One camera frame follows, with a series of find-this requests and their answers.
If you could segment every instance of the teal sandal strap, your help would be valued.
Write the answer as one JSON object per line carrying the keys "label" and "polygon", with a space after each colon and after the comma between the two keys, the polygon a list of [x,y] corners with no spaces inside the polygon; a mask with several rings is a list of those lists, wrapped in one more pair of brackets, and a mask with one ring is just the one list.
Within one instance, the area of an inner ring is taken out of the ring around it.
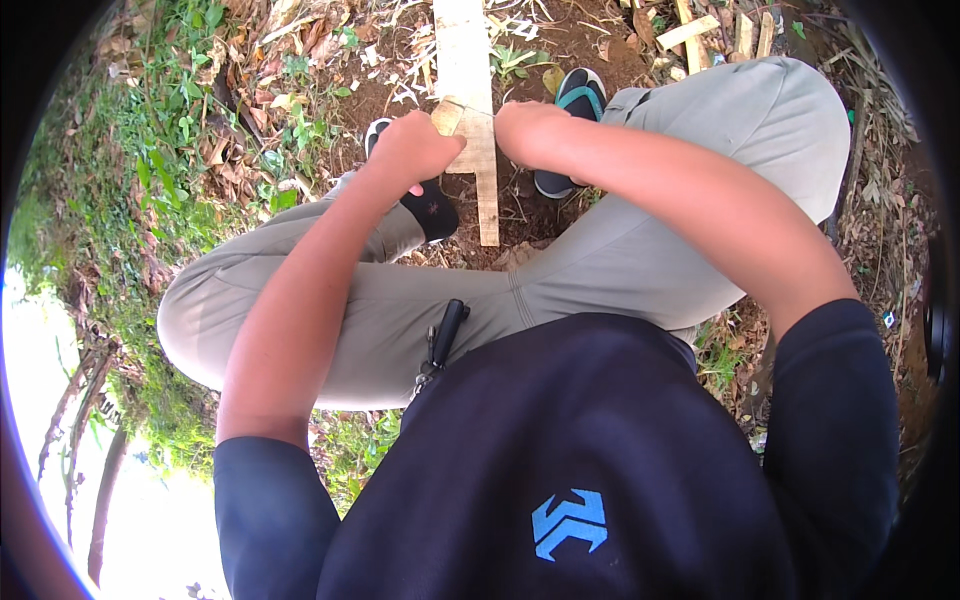
{"label": "teal sandal strap", "polygon": [[603,117],[603,108],[600,105],[600,99],[597,98],[596,92],[586,85],[574,87],[566,92],[563,98],[557,99],[556,104],[560,108],[566,108],[570,106],[571,102],[583,96],[587,96],[587,99],[590,100],[590,105],[593,107],[593,114],[596,116],[597,121],[599,121]]}

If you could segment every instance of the sky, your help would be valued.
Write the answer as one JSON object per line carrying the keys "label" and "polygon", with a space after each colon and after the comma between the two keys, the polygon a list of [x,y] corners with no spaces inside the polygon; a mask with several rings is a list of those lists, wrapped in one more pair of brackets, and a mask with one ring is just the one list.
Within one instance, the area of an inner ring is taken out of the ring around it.
{"label": "sky", "polygon": [[[67,376],[79,362],[73,322],[54,298],[23,299],[23,281],[4,273],[3,344],[13,415],[27,464],[36,478],[43,435]],[[76,406],[64,415],[69,428]],[[86,573],[93,511],[112,433],[101,428],[99,444],[87,428],[78,450],[79,486],[72,516],[75,564]],[[200,583],[207,598],[229,599],[220,565],[213,514],[213,488],[185,472],[161,477],[159,469],[139,460],[148,445],[134,439],[123,463],[108,514],[101,571],[101,597],[128,599],[187,598],[186,586]],[[51,446],[40,494],[47,513],[66,540],[65,487],[60,470],[63,442]]]}

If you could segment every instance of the khaki pants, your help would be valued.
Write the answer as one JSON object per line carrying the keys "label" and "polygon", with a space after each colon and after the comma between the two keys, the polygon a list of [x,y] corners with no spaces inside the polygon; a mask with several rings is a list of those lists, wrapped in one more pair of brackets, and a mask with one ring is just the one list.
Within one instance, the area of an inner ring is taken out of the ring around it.
{"label": "khaki pants", "polygon": [[[850,143],[847,114],[832,86],[805,64],[779,57],[718,66],[653,90],[622,90],[603,122],[730,156],[779,187],[816,223],[833,209]],[[641,150],[636,160],[642,162]],[[227,242],[177,277],[157,320],[174,365],[221,389],[233,340],[257,294],[340,189]],[[318,407],[405,406],[426,358],[427,327],[440,322],[453,298],[471,312],[451,361],[580,312],[689,331],[744,295],[663,223],[612,194],[511,273],[389,264],[422,241],[416,220],[400,204],[371,236],[353,275]],[[291,296],[289,310],[310,309]]]}

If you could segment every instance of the hand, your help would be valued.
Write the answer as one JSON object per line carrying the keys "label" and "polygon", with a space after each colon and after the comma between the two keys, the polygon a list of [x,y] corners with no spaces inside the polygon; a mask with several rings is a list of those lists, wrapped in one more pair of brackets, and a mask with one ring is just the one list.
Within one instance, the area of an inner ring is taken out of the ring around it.
{"label": "hand", "polygon": [[549,170],[549,158],[558,148],[557,133],[571,118],[556,105],[508,102],[493,118],[493,134],[503,154],[516,164]]}
{"label": "hand", "polygon": [[420,181],[437,177],[466,146],[462,135],[440,135],[430,115],[412,110],[380,134],[367,164],[402,178],[410,192],[420,196]]}

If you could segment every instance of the forearm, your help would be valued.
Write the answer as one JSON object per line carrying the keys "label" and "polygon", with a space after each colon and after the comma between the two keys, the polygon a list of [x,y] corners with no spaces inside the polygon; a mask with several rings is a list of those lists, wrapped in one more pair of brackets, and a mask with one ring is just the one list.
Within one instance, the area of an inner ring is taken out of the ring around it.
{"label": "forearm", "polygon": [[658,133],[582,119],[564,127],[546,168],[613,192],[667,224],[767,310],[778,337],[817,306],[857,298],[820,230],[748,167]]}
{"label": "forearm", "polygon": [[218,442],[270,430],[305,447],[357,259],[382,207],[405,189],[401,178],[361,169],[264,286],[230,354]]}

